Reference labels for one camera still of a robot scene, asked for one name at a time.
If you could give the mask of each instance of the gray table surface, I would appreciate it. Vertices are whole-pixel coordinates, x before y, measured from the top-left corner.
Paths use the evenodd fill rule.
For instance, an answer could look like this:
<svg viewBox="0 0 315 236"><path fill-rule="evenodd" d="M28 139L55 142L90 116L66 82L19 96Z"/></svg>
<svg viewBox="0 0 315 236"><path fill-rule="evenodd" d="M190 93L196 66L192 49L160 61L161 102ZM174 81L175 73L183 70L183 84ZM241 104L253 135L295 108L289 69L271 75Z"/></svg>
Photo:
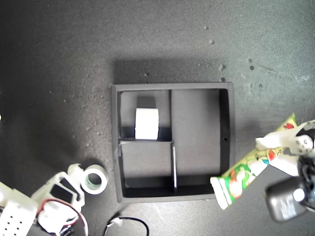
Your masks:
<svg viewBox="0 0 315 236"><path fill-rule="evenodd" d="M315 235L315 214L270 219L262 192L287 177L273 167L225 211L215 200L118 204L110 114L111 84L225 78L239 160L292 112L315 118L314 65L314 0L3 0L0 181L30 195L72 163L102 163L109 186L83 209L94 236L117 211L153 236ZM126 222L108 235L144 233Z"/></svg>

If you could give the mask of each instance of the black organizer box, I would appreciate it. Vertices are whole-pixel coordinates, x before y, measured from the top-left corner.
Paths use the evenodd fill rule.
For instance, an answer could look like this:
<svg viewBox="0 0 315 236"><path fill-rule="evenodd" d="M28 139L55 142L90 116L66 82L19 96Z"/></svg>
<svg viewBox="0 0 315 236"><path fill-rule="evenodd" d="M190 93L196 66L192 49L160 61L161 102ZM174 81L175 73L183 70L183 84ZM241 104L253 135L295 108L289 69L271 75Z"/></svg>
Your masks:
<svg viewBox="0 0 315 236"><path fill-rule="evenodd" d="M235 162L232 83L112 86L118 202L210 199ZM156 107L158 139L135 139L135 110Z"/></svg>

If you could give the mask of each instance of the wrapper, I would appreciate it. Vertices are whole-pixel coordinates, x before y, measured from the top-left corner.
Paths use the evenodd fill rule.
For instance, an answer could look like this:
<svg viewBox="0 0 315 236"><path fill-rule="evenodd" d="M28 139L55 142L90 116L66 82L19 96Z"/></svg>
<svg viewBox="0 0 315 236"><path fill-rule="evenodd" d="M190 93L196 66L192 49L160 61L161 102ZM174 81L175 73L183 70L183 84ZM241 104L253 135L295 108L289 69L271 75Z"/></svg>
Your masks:
<svg viewBox="0 0 315 236"><path fill-rule="evenodd" d="M291 129L296 126L295 115L292 114L276 131ZM226 209L231 205L273 160L283 155L283 150L283 147L264 151L254 149L222 176L211 177L210 183L219 206ZM285 171L285 162L283 164L282 171Z"/></svg>

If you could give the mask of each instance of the clear tape roll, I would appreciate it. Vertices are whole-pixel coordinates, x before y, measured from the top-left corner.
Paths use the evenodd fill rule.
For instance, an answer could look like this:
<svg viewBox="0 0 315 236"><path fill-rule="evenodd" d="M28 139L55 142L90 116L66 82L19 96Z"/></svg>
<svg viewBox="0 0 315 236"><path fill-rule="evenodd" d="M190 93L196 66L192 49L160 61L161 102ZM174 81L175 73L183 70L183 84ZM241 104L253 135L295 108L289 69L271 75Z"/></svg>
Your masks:
<svg viewBox="0 0 315 236"><path fill-rule="evenodd" d="M91 180L89 179L90 174L97 175L100 178L100 183L99 184L92 183ZM91 165L83 172L83 176L81 179L81 187L87 193L94 195L100 194L105 190L107 186L108 179L106 176L107 174L103 167L101 167L100 165Z"/></svg>

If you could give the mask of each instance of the small hole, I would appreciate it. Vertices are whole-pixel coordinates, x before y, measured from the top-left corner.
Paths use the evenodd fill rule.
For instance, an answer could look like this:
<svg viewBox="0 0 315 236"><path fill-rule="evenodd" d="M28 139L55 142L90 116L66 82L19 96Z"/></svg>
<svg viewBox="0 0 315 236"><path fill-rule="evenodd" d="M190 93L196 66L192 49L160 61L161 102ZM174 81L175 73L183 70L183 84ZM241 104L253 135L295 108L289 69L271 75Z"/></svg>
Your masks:
<svg viewBox="0 0 315 236"><path fill-rule="evenodd" d="M97 174L94 174L94 173L89 174L88 179L92 184L101 184L102 183L101 178Z"/></svg>

